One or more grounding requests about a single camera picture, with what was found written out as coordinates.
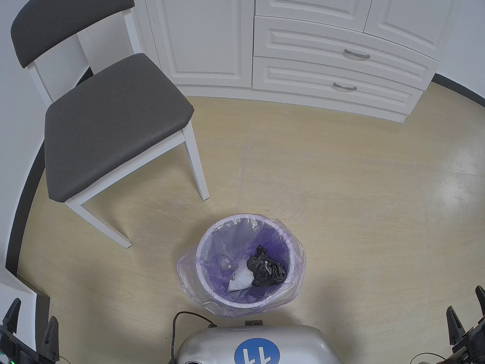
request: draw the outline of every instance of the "trash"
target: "trash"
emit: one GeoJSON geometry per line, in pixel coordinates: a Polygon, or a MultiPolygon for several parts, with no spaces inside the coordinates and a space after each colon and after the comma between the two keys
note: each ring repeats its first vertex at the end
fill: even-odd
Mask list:
{"type": "Polygon", "coordinates": [[[291,302],[300,292],[305,269],[303,246],[280,221],[249,214],[212,225],[198,246],[177,263],[184,292],[210,312],[225,317],[265,312],[291,302]],[[236,276],[247,274],[242,268],[245,262],[248,270],[254,271],[250,272],[255,284],[230,291],[242,284],[236,282],[236,276]]]}

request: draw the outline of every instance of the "chair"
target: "chair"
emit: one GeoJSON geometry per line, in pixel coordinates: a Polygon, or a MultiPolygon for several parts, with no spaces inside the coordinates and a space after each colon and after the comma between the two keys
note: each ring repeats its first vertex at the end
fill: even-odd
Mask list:
{"type": "Polygon", "coordinates": [[[11,36],[47,108],[45,176],[49,198],[124,247],[130,240],[82,204],[125,175],[185,143],[197,188],[209,198],[191,116],[183,94],[141,52],[131,13],[134,0],[30,0],[11,36]],[[52,102],[35,60],[91,24],[123,11],[133,48],[129,56],[52,102]]]}

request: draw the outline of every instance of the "blue circle logo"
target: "blue circle logo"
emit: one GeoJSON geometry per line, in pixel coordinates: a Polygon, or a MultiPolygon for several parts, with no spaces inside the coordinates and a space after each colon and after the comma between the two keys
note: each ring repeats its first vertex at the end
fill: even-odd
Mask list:
{"type": "Polygon", "coordinates": [[[236,364],[278,364],[279,349],[265,338],[251,338],[239,344],[234,352],[236,364]]]}

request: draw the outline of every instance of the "drawer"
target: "drawer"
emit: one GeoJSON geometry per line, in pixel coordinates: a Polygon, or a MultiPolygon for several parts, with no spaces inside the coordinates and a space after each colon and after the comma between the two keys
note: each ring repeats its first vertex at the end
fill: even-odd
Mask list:
{"type": "Polygon", "coordinates": [[[253,88],[324,97],[406,114],[413,110],[422,94],[420,89],[358,71],[265,57],[253,58],[253,88]]]}
{"type": "Polygon", "coordinates": [[[338,66],[422,90],[428,87],[438,68],[438,61],[433,58],[376,36],[267,16],[255,17],[254,56],[338,66]]]}

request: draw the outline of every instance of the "chair seat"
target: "chair seat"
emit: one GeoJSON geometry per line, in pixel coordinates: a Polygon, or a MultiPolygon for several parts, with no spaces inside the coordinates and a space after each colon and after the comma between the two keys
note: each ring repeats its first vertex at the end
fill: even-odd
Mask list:
{"type": "Polygon", "coordinates": [[[145,55],[100,71],[49,106],[45,176],[65,202],[190,121],[193,107],[145,55]]]}

